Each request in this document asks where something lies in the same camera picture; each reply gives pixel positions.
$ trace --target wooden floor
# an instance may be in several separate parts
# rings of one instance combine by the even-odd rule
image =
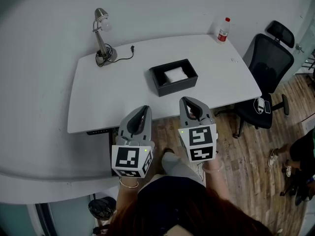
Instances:
[[[261,221],[272,232],[283,228],[282,235],[286,236],[298,235],[306,203],[296,207],[294,198],[289,195],[280,197],[286,181],[281,172],[286,158],[279,158],[272,168],[268,167],[267,159],[271,149],[293,143],[303,136],[300,123],[315,112],[315,92],[307,86],[307,82],[308,79],[301,75],[278,86],[272,95],[273,104],[281,102],[281,94],[284,93],[289,100],[290,115],[286,117],[282,109],[273,112],[273,125],[269,130],[256,130],[245,124],[242,136],[234,139],[232,133],[238,130],[239,118],[233,114],[222,114],[216,118],[219,134],[217,150],[224,162],[224,175],[232,202],[246,214]],[[179,117],[153,122],[155,158],[142,184],[161,171],[160,159],[166,147],[172,148],[188,162],[179,140],[178,128]]]

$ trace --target white wall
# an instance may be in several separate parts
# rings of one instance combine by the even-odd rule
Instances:
[[[97,7],[109,12],[113,29],[103,37],[113,46],[207,33],[228,16],[229,39],[242,56],[272,20],[297,34],[311,0],[2,2],[10,6],[0,15],[0,172],[63,179],[108,173],[103,165],[106,138],[66,132],[77,61],[97,49],[92,33]]]

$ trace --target white sneaker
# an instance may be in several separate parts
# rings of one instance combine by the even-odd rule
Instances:
[[[269,158],[268,158],[268,166],[269,166],[269,167],[272,167],[273,164],[274,164],[274,163],[277,161],[277,159],[278,159],[278,155],[277,155],[277,153],[276,153],[277,150],[278,150],[277,148],[274,148],[274,149],[271,151],[271,153],[270,153],[270,156],[269,156]]]
[[[287,161],[285,162],[284,165],[285,165],[285,167],[286,167],[286,170],[285,170],[286,176],[287,176],[287,177],[290,177],[290,176],[291,176],[292,167],[287,164]]]

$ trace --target red hair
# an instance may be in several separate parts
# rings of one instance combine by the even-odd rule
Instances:
[[[261,222],[247,216],[230,201],[221,199],[214,190],[204,188],[204,191],[190,192],[187,195],[165,192],[165,197],[176,200],[179,204],[184,221],[183,227],[194,236],[205,234],[272,236]],[[152,235],[147,209],[139,200],[134,201],[116,214],[106,235]]]

